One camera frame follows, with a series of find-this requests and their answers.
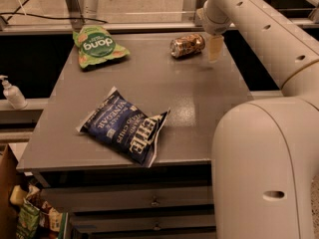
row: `brown can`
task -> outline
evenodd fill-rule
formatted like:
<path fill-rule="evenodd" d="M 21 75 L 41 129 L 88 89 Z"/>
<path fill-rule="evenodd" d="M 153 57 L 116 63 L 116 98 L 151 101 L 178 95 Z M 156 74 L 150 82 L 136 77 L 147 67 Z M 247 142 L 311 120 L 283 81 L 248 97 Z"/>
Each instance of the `brown can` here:
<path fill-rule="evenodd" d="M 173 57 L 179 58 L 188 54 L 201 52 L 205 48 L 205 40 L 199 34 L 191 34 L 171 40 L 170 53 Z"/>

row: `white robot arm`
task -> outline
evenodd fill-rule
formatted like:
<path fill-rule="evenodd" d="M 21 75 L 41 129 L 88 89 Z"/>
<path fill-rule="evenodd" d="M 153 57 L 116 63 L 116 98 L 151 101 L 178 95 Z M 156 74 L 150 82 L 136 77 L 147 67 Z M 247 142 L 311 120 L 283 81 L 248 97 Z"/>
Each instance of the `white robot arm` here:
<path fill-rule="evenodd" d="M 285 96 L 242 104 L 216 129 L 217 237 L 314 239 L 310 188 L 319 173 L 318 42 L 263 0 L 207 0 L 203 15 L 212 35 L 234 23 Z"/>

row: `soda can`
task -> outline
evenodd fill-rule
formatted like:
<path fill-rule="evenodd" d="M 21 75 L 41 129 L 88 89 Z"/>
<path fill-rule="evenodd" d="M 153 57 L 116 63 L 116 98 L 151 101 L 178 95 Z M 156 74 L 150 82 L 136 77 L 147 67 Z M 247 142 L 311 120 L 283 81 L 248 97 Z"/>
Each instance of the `soda can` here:
<path fill-rule="evenodd" d="M 201 52 L 205 48 L 205 40 L 199 34 L 191 34 L 171 40 L 170 54 L 179 58 L 188 54 Z"/>

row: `pump bottle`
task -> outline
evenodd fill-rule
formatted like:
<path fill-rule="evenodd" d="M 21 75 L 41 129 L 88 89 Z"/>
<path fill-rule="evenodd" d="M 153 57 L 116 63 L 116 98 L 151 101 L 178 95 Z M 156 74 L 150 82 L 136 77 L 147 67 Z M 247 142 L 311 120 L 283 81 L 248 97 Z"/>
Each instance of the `pump bottle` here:
<path fill-rule="evenodd" d="M 2 80 L 2 86 L 4 88 L 3 95 L 14 109 L 19 110 L 25 108 L 28 105 L 25 97 L 19 88 L 11 85 L 7 80 L 5 80 L 6 78 L 8 77 L 0 76 L 0 80 Z"/>

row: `bottle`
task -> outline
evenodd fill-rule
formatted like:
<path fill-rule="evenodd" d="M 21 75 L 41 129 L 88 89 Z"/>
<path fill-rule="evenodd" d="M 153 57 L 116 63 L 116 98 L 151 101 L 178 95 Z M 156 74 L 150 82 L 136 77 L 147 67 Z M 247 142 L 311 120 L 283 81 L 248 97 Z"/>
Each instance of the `bottle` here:
<path fill-rule="evenodd" d="M 9 101 L 14 109 L 23 109 L 28 103 L 18 87 L 11 85 L 7 80 L 7 76 L 0 76 L 2 86 L 4 88 L 3 95 Z"/>

